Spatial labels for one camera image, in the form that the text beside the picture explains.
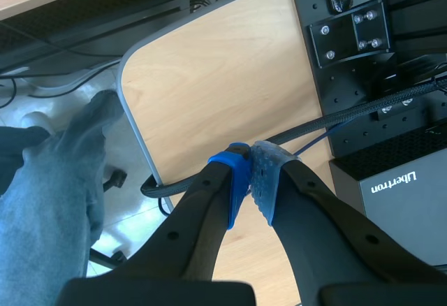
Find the blue rubber fingertip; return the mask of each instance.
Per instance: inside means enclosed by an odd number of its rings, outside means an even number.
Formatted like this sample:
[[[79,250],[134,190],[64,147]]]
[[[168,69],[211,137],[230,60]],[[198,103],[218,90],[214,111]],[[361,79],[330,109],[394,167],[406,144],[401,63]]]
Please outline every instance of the blue rubber fingertip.
[[[241,154],[236,154],[234,152],[222,151],[208,159],[208,163],[217,161],[219,163],[226,164],[233,169],[228,230],[234,226],[242,201],[247,196],[251,180],[251,168],[253,165],[250,146],[248,144],[232,143],[230,146],[248,147],[248,151],[250,152],[249,158],[245,159]]]

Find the vent grille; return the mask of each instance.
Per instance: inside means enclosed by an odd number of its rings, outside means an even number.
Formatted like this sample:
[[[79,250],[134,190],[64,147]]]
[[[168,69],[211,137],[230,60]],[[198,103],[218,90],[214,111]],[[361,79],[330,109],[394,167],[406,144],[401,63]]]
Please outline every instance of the vent grille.
[[[385,142],[335,159],[357,180],[362,180],[447,147],[447,124],[410,131]]]

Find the screw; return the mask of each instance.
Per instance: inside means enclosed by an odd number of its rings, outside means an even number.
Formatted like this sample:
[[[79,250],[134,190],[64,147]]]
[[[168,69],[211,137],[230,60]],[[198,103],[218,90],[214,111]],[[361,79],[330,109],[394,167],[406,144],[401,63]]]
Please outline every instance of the screw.
[[[389,105],[388,107],[382,108],[382,113],[386,114],[387,112],[389,112],[391,109],[393,109],[393,107],[391,105]]]
[[[362,15],[354,15],[354,22],[356,24],[363,22],[363,16]]]
[[[377,13],[374,10],[369,10],[366,12],[365,17],[367,20],[371,21],[377,17]]]
[[[327,35],[327,34],[329,34],[329,31],[330,31],[329,27],[327,25],[325,25],[324,27],[321,28],[320,33],[322,35]]]
[[[413,101],[413,99],[404,100],[402,102],[402,105],[409,105],[412,101]]]
[[[365,41],[360,41],[360,42],[358,42],[358,48],[359,48],[360,50],[365,49],[367,46],[368,46],[368,43],[366,43]]]
[[[326,58],[328,58],[329,60],[334,59],[335,58],[335,52],[334,51],[327,51],[326,52]]]
[[[382,41],[378,38],[375,38],[371,41],[371,46],[373,48],[378,48],[380,45],[382,45]]]

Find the braided cable sleeve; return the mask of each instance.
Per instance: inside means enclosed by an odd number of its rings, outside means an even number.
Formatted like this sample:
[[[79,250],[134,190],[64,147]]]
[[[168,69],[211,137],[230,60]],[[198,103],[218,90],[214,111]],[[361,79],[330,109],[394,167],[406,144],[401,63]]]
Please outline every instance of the braided cable sleeve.
[[[278,133],[277,135],[268,138],[267,141],[277,145],[281,145],[287,143],[290,140],[294,140],[301,136],[307,135],[308,133],[311,133],[313,131],[334,126],[342,122],[350,121],[352,119],[355,119],[356,117],[368,115],[390,105],[395,105],[396,103],[416,98],[417,96],[435,92],[445,87],[447,87],[446,77],[432,79],[428,82],[414,85],[400,92],[384,96],[381,99],[371,101],[369,103],[364,103],[362,105],[356,105],[346,110],[341,110],[339,112],[334,112],[332,114],[319,117],[318,119],[314,119],[292,129],[286,130],[282,133]],[[169,185],[161,185],[159,187],[145,187],[141,189],[141,192],[145,196],[149,196],[150,198],[165,198],[167,196],[173,196],[174,194],[185,192],[188,189],[189,185],[194,181],[195,177],[196,175],[192,175],[191,177]]]
[[[429,82],[424,82],[408,89],[404,89],[403,91],[400,91],[398,93],[385,96],[381,99],[371,101],[369,103],[364,103],[362,105],[356,105],[349,109],[340,110],[339,112],[334,112],[332,114],[319,117],[318,119],[313,119],[312,121],[306,122],[282,133],[278,133],[277,135],[272,136],[267,140],[274,144],[281,145],[313,131],[329,126],[334,126],[341,122],[346,122],[355,119],[356,117],[376,112],[377,110],[380,110],[384,107],[395,105],[396,103],[400,103],[408,99],[416,98],[417,96],[437,91],[440,88],[445,87],[446,85],[447,78],[439,79],[437,81],[431,80]]]

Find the shoe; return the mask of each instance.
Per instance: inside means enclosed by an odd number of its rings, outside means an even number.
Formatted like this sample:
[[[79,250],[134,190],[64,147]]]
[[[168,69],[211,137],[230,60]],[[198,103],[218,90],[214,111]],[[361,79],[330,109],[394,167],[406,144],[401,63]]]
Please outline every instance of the shoe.
[[[50,135],[54,135],[56,133],[53,128],[50,118],[42,113],[42,112],[30,112],[22,117],[22,121],[20,122],[22,128],[29,128],[31,126],[39,126],[44,128]]]

